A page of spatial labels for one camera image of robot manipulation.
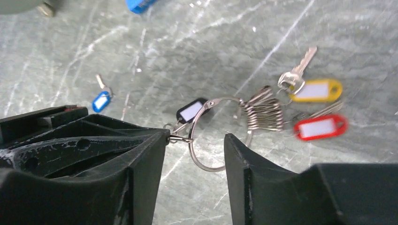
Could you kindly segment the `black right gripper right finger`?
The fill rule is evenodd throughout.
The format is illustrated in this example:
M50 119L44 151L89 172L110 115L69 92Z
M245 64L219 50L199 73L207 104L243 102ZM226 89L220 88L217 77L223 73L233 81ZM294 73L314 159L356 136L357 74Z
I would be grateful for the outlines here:
M314 164L284 169L224 138L232 223L235 225L395 225L397 164Z

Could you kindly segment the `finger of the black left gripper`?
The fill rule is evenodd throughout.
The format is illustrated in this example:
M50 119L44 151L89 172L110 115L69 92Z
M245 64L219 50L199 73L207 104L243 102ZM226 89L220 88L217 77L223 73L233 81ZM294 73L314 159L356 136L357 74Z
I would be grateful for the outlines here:
M0 120L0 143L12 143L25 136L57 128L87 115L86 107L64 105L3 118Z
M1 147L0 166L46 178L73 175L133 149L160 131L91 114Z

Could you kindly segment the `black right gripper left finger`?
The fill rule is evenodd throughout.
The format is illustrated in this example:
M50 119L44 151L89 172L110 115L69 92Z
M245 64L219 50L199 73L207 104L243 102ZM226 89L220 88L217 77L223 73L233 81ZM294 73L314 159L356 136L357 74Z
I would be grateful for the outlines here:
M75 177L1 169L1 224L150 225L168 138L167 130L143 137Z

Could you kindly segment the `key with blue tag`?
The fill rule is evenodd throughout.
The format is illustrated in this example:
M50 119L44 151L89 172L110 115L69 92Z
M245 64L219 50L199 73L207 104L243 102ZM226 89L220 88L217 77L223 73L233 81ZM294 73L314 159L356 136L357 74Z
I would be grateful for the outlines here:
M103 111L111 102L113 97L113 92L110 87L105 85L101 75L96 74L97 82L101 88L101 92L92 101L92 109L95 113L100 113Z

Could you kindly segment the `key with red tag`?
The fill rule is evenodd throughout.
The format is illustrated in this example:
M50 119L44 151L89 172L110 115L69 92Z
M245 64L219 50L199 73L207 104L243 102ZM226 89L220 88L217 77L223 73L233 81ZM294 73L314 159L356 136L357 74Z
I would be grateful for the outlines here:
M348 129L348 120L337 112L344 102L338 100L312 114L299 112L292 117L294 135L302 141L313 141L343 135Z

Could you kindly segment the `key with black tag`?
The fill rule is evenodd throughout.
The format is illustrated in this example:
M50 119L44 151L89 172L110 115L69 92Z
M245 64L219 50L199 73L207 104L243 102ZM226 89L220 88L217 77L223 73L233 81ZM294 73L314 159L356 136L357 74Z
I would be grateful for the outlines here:
M171 133L184 134L186 130L193 122L198 111L203 107L203 105L208 101L208 99L199 97L192 102L186 104L182 108L178 109L176 112L176 124L167 123L163 126L163 129L170 129Z

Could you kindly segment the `bunch of silver clips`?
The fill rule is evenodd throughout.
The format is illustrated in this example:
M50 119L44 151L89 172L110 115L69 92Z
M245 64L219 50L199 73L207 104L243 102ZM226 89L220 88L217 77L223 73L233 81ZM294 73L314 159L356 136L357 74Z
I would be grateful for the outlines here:
M275 97L271 86L263 86L247 101L240 100L239 106L246 115L248 130L282 130L282 105Z

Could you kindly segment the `key with yellow tag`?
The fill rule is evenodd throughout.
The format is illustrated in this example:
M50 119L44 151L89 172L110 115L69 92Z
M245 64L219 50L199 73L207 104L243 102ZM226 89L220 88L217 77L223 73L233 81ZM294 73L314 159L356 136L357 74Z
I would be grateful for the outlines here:
M303 78L304 71L317 50L317 46L309 47L300 63L279 77L277 86L280 91L288 94L291 101L327 103L338 100L342 95L343 85L339 80L331 78L305 80Z

